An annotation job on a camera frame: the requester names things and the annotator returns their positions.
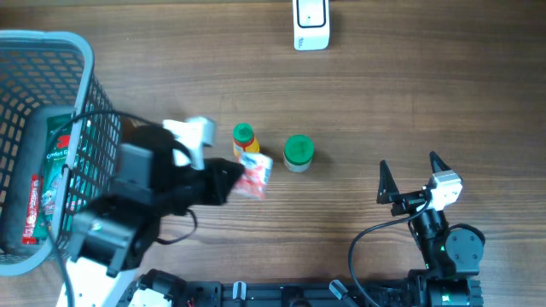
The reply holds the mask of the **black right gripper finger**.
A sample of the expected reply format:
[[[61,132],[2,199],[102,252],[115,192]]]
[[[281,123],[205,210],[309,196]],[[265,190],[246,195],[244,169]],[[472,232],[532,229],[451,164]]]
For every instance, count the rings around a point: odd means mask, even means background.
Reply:
[[[392,177],[389,165],[385,159],[380,162],[380,179],[376,202],[391,204],[398,200],[399,190]]]
[[[451,171],[451,168],[439,157],[435,151],[429,153],[430,164],[433,173]]]

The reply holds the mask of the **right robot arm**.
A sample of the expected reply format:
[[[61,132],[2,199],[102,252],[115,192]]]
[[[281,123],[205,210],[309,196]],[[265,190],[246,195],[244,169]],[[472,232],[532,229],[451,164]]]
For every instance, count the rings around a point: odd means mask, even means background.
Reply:
[[[409,215],[409,231],[421,252],[425,269],[383,286],[384,306],[483,306],[479,264],[485,236],[475,227],[450,225],[444,209],[462,192],[462,178],[435,152],[429,154],[432,175],[420,190],[402,194],[385,160],[380,163],[377,202],[390,204],[396,217]]]

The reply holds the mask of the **teal wet wipes pack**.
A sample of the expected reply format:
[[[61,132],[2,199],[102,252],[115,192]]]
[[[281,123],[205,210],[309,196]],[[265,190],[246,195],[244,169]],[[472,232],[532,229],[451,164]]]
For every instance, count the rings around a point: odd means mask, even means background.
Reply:
[[[113,115],[92,116],[82,123],[68,184],[68,212],[80,211],[106,189],[113,173],[119,128]]]

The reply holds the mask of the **red yellow sauce bottle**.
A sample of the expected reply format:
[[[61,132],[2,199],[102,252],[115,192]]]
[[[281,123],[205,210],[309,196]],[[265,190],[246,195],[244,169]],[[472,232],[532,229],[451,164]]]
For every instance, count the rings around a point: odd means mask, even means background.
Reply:
[[[243,153],[258,153],[260,151],[258,140],[253,128],[248,123],[239,123],[233,130],[233,149],[237,159]]]

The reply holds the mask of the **red snack bar wrapper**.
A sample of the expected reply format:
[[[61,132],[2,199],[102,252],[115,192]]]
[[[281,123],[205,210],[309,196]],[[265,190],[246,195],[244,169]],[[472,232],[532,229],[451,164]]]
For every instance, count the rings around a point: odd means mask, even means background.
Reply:
[[[39,175],[32,175],[29,199],[27,203],[25,227],[21,242],[24,245],[34,245],[43,236],[41,225],[42,218],[39,216],[39,202],[41,196],[42,179]]]

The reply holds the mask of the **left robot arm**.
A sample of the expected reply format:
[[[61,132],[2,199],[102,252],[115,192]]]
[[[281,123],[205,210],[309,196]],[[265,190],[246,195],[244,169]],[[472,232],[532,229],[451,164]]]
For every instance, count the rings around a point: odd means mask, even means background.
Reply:
[[[60,306],[115,306],[134,281],[145,252],[160,238],[161,219],[184,216],[192,205],[220,206],[244,173],[226,159],[203,169],[178,166],[173,152],[189,150],[157,125],[136,128],[121,147],[108,192],[73,219]]]

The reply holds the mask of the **white barcode scanner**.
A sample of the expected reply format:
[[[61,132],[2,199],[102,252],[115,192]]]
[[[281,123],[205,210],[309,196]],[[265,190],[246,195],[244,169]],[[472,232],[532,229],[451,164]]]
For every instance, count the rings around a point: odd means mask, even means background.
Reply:
[[[330,39],[329,0],[293,0],[293,46],[326,49]]]

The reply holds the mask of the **green lid glass jar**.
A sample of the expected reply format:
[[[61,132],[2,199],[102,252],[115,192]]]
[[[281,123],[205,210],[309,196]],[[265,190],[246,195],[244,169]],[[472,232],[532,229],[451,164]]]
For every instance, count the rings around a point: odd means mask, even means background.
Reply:
[[[290,136],[283,149],[284,165],[292,172],[306,171],[311,165],[314,153],[314,143],[308,136]]]

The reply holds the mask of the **green 3M product pack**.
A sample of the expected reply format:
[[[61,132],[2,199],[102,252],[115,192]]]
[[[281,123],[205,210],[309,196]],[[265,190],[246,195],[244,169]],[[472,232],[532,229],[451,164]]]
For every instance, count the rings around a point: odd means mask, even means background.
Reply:
[[[56,195],[61,185],[62,166],[66,163],[72,127],[68,126],[62,129],[61,134],[57,138],[54,138],[54,135],[71,118],[72,115],[70,113],[47,118],[46,143],[49,143],[53,139],[55,143],[46,150],[40,205],[40,212],[43,215],[38,215],[37,224],[33,231],[33,237],[37,240],[47,238],[46,230],[50,226],[55,211]]]

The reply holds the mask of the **grey plastic shopping basket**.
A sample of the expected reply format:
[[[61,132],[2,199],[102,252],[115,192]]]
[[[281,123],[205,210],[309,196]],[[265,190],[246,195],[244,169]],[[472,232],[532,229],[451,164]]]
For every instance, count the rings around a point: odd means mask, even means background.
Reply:
[[[71,32],[1,32],[1,274],[23,275],[50,259],[51,243],[21,242],[32,175],[44,159],[48,117],[89,111],[112,115],[112,103],[94,74],[90,44]],[[121,120],[119,143],[121,141]],[[82,119],[72,129],[50,223],[64,251],[73,215],[66,200]]]

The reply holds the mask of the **red pink small carton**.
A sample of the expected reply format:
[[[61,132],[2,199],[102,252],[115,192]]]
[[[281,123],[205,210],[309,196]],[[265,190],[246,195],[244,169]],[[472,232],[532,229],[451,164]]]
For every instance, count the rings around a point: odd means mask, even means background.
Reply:
[[[261,153],[243,153],[239,162],[245,167],[233,191],[246,197],[263,200],[269,183],[273,160]]]

